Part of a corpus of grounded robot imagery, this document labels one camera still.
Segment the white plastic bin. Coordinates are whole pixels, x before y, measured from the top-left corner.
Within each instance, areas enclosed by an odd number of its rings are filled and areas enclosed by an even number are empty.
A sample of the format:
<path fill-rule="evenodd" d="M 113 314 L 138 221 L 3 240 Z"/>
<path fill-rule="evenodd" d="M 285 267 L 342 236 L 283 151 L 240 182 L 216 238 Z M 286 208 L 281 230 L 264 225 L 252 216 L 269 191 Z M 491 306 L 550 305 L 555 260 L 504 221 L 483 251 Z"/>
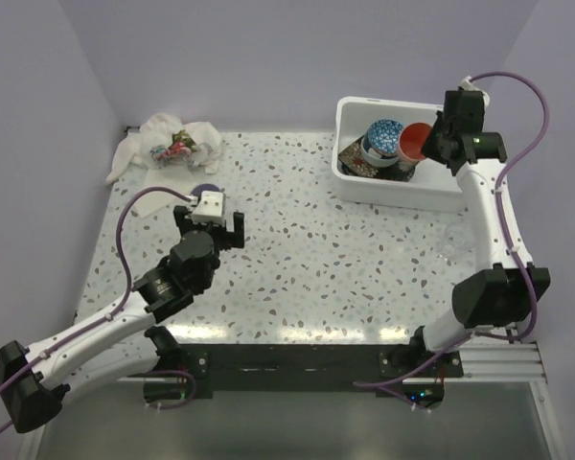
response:
<path fill-rule="evenodd" d="M 331 160 L 334 192 L 344 201 L 393 206 L 421 211 L 457 213 L 466 207 L 455 178 L 444 166 L 425 160 L 407 182 L 348 175 L 338 155 L 357 141 L 377 120 L 391 119 L 406 126 L 433 125 L 442 107 L 364 97 L 344 97 L 337 103 Z"/>

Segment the blue patterned small bowl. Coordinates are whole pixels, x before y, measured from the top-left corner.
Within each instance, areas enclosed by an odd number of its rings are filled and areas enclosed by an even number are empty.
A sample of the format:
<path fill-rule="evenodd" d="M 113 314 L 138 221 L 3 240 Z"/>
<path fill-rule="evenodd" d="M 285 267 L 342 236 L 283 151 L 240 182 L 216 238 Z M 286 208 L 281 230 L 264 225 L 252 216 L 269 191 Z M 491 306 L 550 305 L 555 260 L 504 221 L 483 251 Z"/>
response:
<path fill-rule="evenodd" d="M 384 157 L 395 156 L 404 124 L 391 119 L 373 122 L 367 130 L 370 147 Z"/>

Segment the orange plastic cup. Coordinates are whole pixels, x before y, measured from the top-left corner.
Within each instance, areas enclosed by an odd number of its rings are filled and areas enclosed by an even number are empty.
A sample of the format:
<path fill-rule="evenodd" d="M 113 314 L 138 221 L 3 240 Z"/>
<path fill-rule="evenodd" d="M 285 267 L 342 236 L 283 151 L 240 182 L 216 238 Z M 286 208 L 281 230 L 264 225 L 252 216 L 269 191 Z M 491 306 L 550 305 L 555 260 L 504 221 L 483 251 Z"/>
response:
<path fill-rule="evenodd" d="M 422 148 L 426 142 L 432 126 L 426 123 L 414 123 L 406 126 L 400 136 L 397 154 L 401 160 L 416 164 L 426 157 L 422 154 Z"/>

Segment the white floral cloth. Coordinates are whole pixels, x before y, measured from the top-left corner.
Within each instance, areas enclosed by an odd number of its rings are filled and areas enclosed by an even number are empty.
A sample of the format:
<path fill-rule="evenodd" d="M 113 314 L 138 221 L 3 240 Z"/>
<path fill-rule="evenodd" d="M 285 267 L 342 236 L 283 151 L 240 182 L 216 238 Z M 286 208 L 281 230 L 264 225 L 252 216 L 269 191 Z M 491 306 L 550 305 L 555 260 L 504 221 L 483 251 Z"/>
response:
<path fill-rule="evenodd" d="M 106 178 L 113 184 L 130 166 L 146 171 L 143 187 L 163 187 L 190 196 L 194 187 L 211 183 L 219 171 L 222 136 L 209 122 L 188 124 L 167 113 L 151 116 L 126 134 Z"/>

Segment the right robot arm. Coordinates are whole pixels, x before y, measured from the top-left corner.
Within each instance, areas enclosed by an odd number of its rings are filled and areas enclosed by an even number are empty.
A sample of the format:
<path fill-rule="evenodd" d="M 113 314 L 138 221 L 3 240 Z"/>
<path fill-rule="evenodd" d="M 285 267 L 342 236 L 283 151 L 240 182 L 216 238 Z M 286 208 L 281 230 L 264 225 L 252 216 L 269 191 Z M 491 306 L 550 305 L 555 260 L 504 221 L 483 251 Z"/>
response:
<path fill-rule="evenodd" d="M 485 131 L 484 115 L 482 92 L 447 92 L 422 148 L 426 158 L 450 170 L 466 200 L 475 272 L 453 287 L 449 310 L 414 333 L 410 342 L 418 347 L 408 352 L 407 363 L 421 377 L 475 335 L 491 337 L 494 328 L 521 321 L 532 331 L 538 302 L 551 284 L 548 269 L 534 264 L 520 234 L 504 142 L 500 134 Z"/>

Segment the aluminium frame rail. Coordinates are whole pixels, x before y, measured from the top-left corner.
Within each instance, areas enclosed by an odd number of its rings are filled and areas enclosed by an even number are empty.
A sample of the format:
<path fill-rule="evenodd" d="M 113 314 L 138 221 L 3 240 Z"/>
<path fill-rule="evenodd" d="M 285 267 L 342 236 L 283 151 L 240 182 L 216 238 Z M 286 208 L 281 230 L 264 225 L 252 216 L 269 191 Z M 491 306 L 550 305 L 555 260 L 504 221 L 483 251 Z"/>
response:
<path fill-rule="evenodd" d="M 484 383 L 546 382 L 539 346 L 475 339 L 460 350 L 464 379 Z"/>

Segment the purple plastic cup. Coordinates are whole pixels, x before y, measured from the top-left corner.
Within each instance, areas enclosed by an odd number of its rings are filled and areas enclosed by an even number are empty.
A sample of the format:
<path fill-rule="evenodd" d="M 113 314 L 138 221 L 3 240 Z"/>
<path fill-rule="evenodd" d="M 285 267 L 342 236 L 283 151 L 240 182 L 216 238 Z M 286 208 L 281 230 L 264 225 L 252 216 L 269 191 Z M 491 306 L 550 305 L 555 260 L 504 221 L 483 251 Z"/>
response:
<path fill-rule="evenodd" d="M 205 192 L 218 192 L 218 193 L 220 193 L 220 187 L 218 187 L 215 184 L 210 184 L 210 183 L 199 184 L 192 189 L 191 196 L 202 197 L 202 194 Z"/>

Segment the cream bowl blue pattern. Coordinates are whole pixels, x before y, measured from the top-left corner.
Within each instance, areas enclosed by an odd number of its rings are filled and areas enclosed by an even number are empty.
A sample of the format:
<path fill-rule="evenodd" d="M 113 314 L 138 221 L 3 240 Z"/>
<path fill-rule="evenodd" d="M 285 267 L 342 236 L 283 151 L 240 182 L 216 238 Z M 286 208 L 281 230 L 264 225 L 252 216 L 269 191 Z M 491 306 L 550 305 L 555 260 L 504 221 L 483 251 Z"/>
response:
<path fill-rule="evenodd" d="M 395 152 L 389 155 L 384 155 L 375 150 L 367 135 L 362 137 L 359 149 L 363 159 L 368 164 L 378 169 L 391 167 L 399 161 L 399 156 Z"/>

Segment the clear glass cup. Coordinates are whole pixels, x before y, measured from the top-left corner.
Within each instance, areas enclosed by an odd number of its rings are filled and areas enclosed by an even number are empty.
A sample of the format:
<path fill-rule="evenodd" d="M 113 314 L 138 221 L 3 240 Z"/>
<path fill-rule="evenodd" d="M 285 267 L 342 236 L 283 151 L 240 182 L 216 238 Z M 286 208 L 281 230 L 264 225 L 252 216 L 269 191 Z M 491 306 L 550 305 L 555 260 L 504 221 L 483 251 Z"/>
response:
<path fill-rule="evenodd" d="M 464 223 L 448 225 L 439 242 L 439 254 L 446 260 L 456 261 L 470 254 L 474 248 L 474 235 Z"/>

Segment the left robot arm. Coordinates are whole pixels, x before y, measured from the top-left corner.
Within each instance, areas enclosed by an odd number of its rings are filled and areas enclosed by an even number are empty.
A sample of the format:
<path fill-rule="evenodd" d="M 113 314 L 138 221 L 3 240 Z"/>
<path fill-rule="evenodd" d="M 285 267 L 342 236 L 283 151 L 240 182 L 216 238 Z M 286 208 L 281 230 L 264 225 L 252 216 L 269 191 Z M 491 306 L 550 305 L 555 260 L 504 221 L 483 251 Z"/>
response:
<path fill-rule="evenodd" d="M 228 228 L 207 203 L 173 210 L 178 243 L 158 265 L 128 283 L 124 296 L 79 324 L 28 346 L 12 340 L 0 348 L 0 399 L 9 426 L 33 431 L 56 417 L 74 387 L 67 378 L 121 340 L 189 307 L 213 283 L 223 251 L 244 247 L 244 214 Z"/>

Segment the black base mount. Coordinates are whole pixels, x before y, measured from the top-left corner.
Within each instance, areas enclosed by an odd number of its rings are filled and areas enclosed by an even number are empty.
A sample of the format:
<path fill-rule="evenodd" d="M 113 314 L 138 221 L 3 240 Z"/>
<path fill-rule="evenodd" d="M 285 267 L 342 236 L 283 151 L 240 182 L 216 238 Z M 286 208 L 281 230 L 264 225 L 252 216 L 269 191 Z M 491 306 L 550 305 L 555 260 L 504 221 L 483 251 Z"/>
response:
<path fill-rule="evenodd" d="M 194 377 L 146 381 L 148 403 L 197 399 L 216 392 L 355 392 L 356 380 L 396 379 L 432 357 L 408 345 L 226 345 L 181 344 L 162 352 L 156 371 L 179 370 Z"/>

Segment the black floral square plate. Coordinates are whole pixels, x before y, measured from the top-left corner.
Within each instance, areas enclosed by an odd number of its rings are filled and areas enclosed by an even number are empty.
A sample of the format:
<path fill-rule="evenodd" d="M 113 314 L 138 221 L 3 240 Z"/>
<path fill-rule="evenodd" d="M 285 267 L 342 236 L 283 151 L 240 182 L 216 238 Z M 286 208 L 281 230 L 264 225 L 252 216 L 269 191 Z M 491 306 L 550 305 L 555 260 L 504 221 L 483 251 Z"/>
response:
<path fill-rule="evenodd" d="M 391 167 L 382 169 L 375 168 L 368 164 L 361 156 L 359 149 L 361 139 L 362 137 L 356 139 L 338 154 L 339 167 L 344 174 L 385 181 L 408 182 L 411 180 L 418 163 L 410 164 L 399 158 L 399 161 Z"/>

